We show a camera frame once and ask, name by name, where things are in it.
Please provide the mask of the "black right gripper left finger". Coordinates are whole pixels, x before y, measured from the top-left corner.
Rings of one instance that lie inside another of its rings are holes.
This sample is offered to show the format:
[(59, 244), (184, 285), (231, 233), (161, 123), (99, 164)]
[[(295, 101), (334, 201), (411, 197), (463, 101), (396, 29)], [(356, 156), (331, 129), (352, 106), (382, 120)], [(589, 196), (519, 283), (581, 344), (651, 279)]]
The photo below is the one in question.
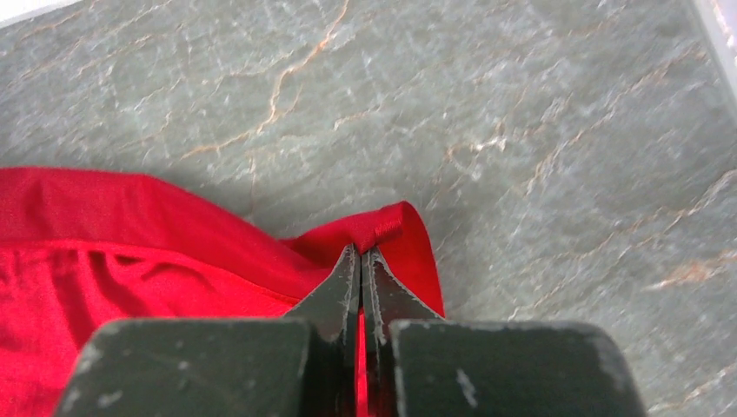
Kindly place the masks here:
[(113, 321), (84, 345), (58, 416), (353, 416), (360, 255), (275, 319)]

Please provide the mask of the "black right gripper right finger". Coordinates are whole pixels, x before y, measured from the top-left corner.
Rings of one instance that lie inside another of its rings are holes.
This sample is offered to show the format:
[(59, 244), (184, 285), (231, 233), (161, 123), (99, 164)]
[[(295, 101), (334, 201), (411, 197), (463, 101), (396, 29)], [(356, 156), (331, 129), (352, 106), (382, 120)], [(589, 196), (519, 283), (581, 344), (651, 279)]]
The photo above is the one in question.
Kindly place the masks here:
[(375, 416), (643, 416), (627, 361), (580, 321), (451, 321), (362, 258), (368, 410)]

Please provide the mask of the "red cloth napkin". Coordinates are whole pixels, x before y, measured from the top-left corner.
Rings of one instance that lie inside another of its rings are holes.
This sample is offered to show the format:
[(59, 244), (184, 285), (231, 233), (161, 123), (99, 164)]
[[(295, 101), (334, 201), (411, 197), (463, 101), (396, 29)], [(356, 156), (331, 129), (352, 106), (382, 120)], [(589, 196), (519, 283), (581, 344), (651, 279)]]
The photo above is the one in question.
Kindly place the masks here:
[(408, 202), (277, 239), (155, 177), (84, 169), (1, 172), (1, 413), (49, 416), (102, 325), (136, 317), (276, 317), (342, 250), (379, 248), (436, 313), (428, 232)]

